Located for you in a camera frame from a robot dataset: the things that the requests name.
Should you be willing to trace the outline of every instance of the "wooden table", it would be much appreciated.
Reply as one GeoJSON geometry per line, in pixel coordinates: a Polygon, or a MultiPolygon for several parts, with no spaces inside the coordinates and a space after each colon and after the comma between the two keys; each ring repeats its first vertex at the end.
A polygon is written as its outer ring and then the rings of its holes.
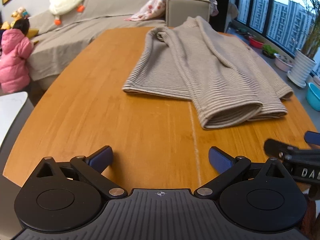
{"type": "Polygon", "coordinates": [[[296,97],[282,119],[203,130],[191,102],[128,95],[121,87],[139,59],[150,28],[108,30],[91,43],[52,84],[23,127],[4,176],[22,186],[44,156],[57,162],[112,146],[115,158],[103,175],[135,188],[191,188],[217,176],[208,150],[264,162],[263,143],[278,139],[307,148],[316,131],[296,97]]]}

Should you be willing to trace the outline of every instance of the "white wall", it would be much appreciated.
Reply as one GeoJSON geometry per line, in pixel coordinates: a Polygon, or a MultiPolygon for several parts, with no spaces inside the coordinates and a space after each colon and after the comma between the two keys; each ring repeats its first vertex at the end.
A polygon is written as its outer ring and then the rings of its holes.
{"type": "Polygon", "coordinates": [[[10,15],[20,6],[26,8],[28,13],[33,16],[47,10],[49,8],[49,0],[11,0],[6,5],[2,5],[2,0],[0,0],[2,20],[9,23],[12,22],[13,18],[10,15]]]}

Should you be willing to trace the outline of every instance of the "gray floor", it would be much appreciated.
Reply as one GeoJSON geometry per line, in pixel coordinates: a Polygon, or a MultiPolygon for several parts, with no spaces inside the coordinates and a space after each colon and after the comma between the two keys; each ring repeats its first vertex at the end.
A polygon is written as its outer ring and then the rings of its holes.
{"type": "MultiPolygon", "coordinates": [[[[236,35],[239,37],[241,40],[245,41],[247,44],[249,44],[249,41],[244,38],[244,36],[239,35],[235,32],[235,29],[230,28],[228,30],[228,33],[236,35]]],[[[274,59],[268,58],[264,56],[261,53],[261,49],[253,48],[268,64],[278,73],[278,75],[290,86],[292,87],[295,96],[298,98],[308,115],[310,116],[311,120],[313,121],[313,124],[315,125],[316,129],[320,132],[320,112],[314,110],[309,103],[306,100],[306,93],[307,93],[307,87],[304,89],[301,89],[297,87],[295,84],[293,84],[288,78],[287,78],[287,73],[280,70],[279,68],[276,67],[274,64],[274,59]]]]}

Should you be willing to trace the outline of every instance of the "child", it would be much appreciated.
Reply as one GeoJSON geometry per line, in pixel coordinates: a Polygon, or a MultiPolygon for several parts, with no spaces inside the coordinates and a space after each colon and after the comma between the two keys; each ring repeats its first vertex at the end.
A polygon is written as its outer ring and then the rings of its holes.
{"type": "Polygon", "coordinates": [[[32,52],[33,43],[26,37],[29,27],[28,19],[20,19],[2,35],[0,85],[4,93],[25,90],[30,83],[26,60],[32,52]]]}

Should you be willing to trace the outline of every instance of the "white plant pot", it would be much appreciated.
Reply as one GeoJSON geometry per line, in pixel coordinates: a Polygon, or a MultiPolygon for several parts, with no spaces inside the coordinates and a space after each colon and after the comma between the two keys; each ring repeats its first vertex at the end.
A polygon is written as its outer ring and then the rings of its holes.
{"type": "Polygon", "coordinates": [[[316,62],[314,60],[309,59],[300,50],[296,49],[294,63],[292,69],[288,71],[287,76],[297,86],[304,88],[308,75],[315,65],[316,62]]]}

